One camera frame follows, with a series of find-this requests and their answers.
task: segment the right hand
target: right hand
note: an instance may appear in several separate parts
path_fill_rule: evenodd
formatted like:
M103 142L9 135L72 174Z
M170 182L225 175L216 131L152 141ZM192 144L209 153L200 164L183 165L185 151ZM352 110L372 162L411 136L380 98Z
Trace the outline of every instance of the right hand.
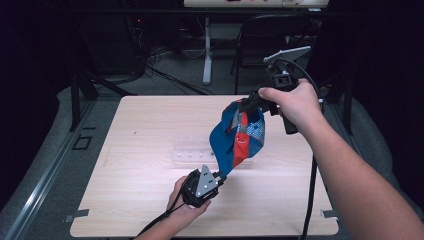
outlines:
M275 102L281 111L300 133L317 118L322 118L317 94L308 80L299 79L299 85L290 92L283 92L275 88L259 89L259 96Z

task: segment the black clip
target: black clip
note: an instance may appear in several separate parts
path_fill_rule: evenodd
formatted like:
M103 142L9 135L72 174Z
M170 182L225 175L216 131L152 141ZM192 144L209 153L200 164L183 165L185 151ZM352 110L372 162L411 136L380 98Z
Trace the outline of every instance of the black clip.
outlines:
M203 165L202 172L199 169L192 171L181 189L184 203L199 208L218 195L218 188L224 184L226 177L216 180L217 177L220 177L220 172L211 173L206 165Z

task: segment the wooden table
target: wooden table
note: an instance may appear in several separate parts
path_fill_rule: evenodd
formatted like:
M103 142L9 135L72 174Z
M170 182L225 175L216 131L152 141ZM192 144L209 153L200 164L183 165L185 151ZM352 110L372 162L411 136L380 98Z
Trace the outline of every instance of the wooden table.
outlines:
M79 210L74 237L131 237L166 209L174 183L202 161L178 161L178 139L210 148L222 110L241 96L131 96L117 109ZM307 207L312 152L300 134L286 135L280 117L265 114L265 146L234 169L208 211L178 236L300 235ZM216 162L205 157L211 171ZM332 235L334 219L318 173L310 235Z

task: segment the blue and red fabric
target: blue and red fabric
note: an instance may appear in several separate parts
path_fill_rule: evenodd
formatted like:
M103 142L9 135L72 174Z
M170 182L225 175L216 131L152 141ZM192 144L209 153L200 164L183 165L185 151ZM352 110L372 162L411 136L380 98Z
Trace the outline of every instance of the blue and red fabric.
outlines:
M265 120L261 109L240 113L240 101L234 101L224 109L221 122L209 137L221 177L226 177L246 158L253 157L264 145Z

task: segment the wire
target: wire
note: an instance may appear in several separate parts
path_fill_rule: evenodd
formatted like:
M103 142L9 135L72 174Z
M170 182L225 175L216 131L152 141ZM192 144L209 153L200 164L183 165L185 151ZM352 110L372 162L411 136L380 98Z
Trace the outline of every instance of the wire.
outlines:
M293 62L293 61L289 61L286 59L278 59L276 60L276 62L285 62L287 64L291 64L293 66L296 67L296 69L298 69L299 71L301 71L303 73L303 75L306 77L306 79L308 80L308 82L313 86L317 96L318 96L318 101L321 107L321 111L324 112L324 104L321 98L321 93L315 83L315 81L312 79L312 77L305 71L303 70L302 67L300 67L297 63ZM308 228L309 228L309 222L311 220L311 215L312 215L312 208L313 208L313 204L314 204L314 194L315 194L315 180L316 180L316 175L317 175L317 168L318 168L318 164L317 161L315 159L315 156L312 156L312 169L311 169L311 179L309 182L309 194L308 194L308 207L306 210L306 216L305 216L305 221L303 223L303 231L302 231L302 236L300 237L300 240L305 240L306 236L308 235Z
M164 212L162 213L159 217L155 218L153 221L151 221L149 224L147 224L146 227L143 228L143 230L141 230L141 232L137 235L140 236L141 234L143 234L144 232L146 232L147 230L149 230L150 228L152 228L154 225L156 225L156 223L162 221L163 219L169 217L169 215L175 211L177 211L180 207L184 206L185 203L182 203L181 205L179 205L178 207L174 208L175 205L177 204L178 199L180 198L182 192L183 192L183 186L186 184L187 179L189 179L190 175L187 176L187 178L184 180L183 184L181 185L180 190L177 193L177 196L174 199L174 202L172 203L172 205Z
M174 86L176 86L177 88L179 88L181 91L183 91L187 95L189 95L189 94L185 90L183 90L182 88L180 88L180 86L185 87L185 88L188 88L189 90L191 90L193 92L196 92L196 93L198 93L200 95L209 95L209 94L215 95L213 92L209 91L208 89L201 88L201 87L195 86L193 84L190 84L190 83L186 83L184 81L181 81L181 80L179 80L179 79L177 79L177 78L175 78L173 76L170 76L170 75L168 75L168 74L166 74L164 72L161 72L161 71L159 71L159 70L157 70L157 69L155 69L155 68L153 68L151 66L147 66L147 68L152 72L152 74L154 74L156 76L159 76L159 77L162 77L164 79L167 79L172 84L174 84Z

